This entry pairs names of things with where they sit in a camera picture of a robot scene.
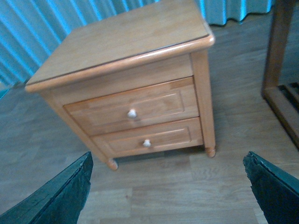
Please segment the blue curtain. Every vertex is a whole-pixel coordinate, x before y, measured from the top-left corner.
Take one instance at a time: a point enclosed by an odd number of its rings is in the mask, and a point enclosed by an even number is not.
[[[75,28],[159,0],[1,0],[0,83],[26,83]],[[195,0],[209,24],[270,11],[272,0]]]

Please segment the white knob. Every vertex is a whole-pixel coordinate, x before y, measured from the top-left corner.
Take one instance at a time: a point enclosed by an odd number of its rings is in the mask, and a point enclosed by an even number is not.
[[[150,140],[149,139],[144,140],[143,146],[149,148],[151,146]]]
[[[137,113],[136,113],[136,110],[132,109],[128,112],[128,118],[135,118],[137,117]]]

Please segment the laminate floor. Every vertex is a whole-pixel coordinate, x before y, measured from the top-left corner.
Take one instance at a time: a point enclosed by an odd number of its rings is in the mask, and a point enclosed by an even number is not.
[[[298,21],[296,8],[282,82],[299,77]],[[94,156],[91,191],[78,223],[267,223],[243,157],[255,151],[299,178],[299,152],[260,94],[270,23],[268,14],[213,27],[216,156],[209,159],[198,148],[132,156],[118,159],[116,172]],[[22,87],[0,101],[0,127],[0,213],[87,151],[37,94]]]

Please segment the nightstand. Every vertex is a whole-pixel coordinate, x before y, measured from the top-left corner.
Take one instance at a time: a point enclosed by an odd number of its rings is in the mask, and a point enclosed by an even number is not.
[[[113,170],[116,157],[183,147],[214,157],[213,43],[193,0],[162,0],[72,31],[26,90]]]

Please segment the drawer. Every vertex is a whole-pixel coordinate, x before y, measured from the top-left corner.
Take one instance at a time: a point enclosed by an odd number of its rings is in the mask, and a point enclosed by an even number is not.
[[[191,77],[69,104],[64,108],[89,136],[199,115]],[[129,117],[129,111],[135,112],[134,118]]]
[[[104,134],[92,140],[111,158],[203,144],[198,117]]]

